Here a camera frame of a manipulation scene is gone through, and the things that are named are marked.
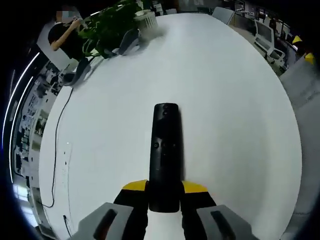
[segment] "round white table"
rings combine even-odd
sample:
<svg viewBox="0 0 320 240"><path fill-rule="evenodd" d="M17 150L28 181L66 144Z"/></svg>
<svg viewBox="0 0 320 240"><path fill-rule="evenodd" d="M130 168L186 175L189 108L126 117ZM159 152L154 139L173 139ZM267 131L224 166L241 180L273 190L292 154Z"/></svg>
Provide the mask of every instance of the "round white table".
<svg viewBox="0 0 320 240"><path fill-rule="evenodd" d="M205 14L157 17L164 36L127 56L95 60L72 93L57 131L58 237L121 188L148 179L154 106L181 111L185 179L208 188L262 240L278 240L294 211L302 153L296 118L278 77L237 32ZM70 87L59 93L39 162L42 202L51 204L55 130ZM148 213L144 239L184 239L181 213Z"/></svg>

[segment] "yellow object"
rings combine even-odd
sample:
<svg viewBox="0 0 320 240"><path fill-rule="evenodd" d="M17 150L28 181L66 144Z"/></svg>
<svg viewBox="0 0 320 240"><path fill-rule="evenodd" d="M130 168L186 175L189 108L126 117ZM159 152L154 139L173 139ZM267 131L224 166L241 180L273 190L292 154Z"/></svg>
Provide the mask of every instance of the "yellow object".
<svg viewBox="0 0 320 240"><path fill-rule="evenodd" d="M147 180L133 181L125 185L123 190L132 190L132 191L144 191L146 188Z"/></svg>
<svg viewBox="0 0 320 240"><path fill-rule="evenodd" d="M293 41L292 41L292 44L295 44L296 42L302 42L301 38L299 36L295 36Z"/></svg>
<svg viewBox="0 0 320 240"><path fill-rule="evenodd" d="M208 189L200 184L190 181L182 181L182 183L186 194L208 192Z"/></svg>
<svg viewBox="0 0 320 240"><path fill-rule="evenodd" d="M307 55L305 55L304 59L311 63L311 64L314 64L314 59L315 59L315 56L310 52L308 53Z"/></svg>

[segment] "black cable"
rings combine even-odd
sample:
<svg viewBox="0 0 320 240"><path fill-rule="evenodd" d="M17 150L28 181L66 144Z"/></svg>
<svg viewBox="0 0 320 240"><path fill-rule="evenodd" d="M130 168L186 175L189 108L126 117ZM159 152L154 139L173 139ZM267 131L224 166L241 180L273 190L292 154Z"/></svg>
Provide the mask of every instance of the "black cable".
<svg viewBox="0 0 320 240"><path fill-rule="evenodd" d="M92 56L92 58L89 60L89 64L96 58L97 56Z"/></svg>
<svg viewBox="0 0 320 240"><path fill-rule="evenodd" d="M68 225L67 225L67 216L66 215L63 215L63 220L64 220L65 228L68 231L69 236L71 237L71 234L69 232L69 228L68 228Z"/></svg>
<svg viewBox="0 0 320 240"><path fill-rule="evenodd" d="M62 116L62 113L64 112L70 98L71 98L71 95L72 95L72 92L73 92L73 88L71 88L71 92L70 92L70 96L68 98L68 100L66 101L61 113L60 113L60 116L58 118L58 122L56 123L56 128L55 128L55 138L54 138L54 167L53 167L53 179L52 179L52 188L51 188L51 194L52 194L52 204L50 206L47 206L45 204L42 204L41 202L38 202L40 203L42 206L46 207L46 208L52 208L55 204L55 196L54 196L54 186L55 186L55 176L56 176L56 163L57 163L57 131L58 131L58 126L59 126L59 122L60 122L60 118Z"/></svg>

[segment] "chair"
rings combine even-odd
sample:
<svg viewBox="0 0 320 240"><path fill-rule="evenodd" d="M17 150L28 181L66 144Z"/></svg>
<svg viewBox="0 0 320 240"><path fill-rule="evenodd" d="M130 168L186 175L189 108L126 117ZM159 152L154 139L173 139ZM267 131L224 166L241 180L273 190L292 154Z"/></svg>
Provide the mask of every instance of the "chair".
<svg viewBox="0 0 320 240"><path fill-rule="evenodd" d="M257 20L254 20L254 24L256 28L254 43L266 53L266 56L272 58L276 65L282 66L286 54L275 48L274 30Z"/></svg>
<svg viewBox="0 0 320 240"><path fill-rule="evenodd" d="M235 14L235 11L217 6L212 13L212 17L228 25L232 17L234 16L234 14Z"/></svg>

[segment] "gray chair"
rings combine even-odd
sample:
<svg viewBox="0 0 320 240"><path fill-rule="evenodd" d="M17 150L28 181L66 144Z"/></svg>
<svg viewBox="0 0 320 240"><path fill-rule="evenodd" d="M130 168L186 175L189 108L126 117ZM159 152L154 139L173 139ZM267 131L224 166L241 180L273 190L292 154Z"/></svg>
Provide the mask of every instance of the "gray chair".
<svg viewBox="0 0 320 240"><path fill-rule="evenodd" d="M235 14L235 11L217 6L212 13L212 17L228 25L232 17L234 16L234 14Z"/></svg>

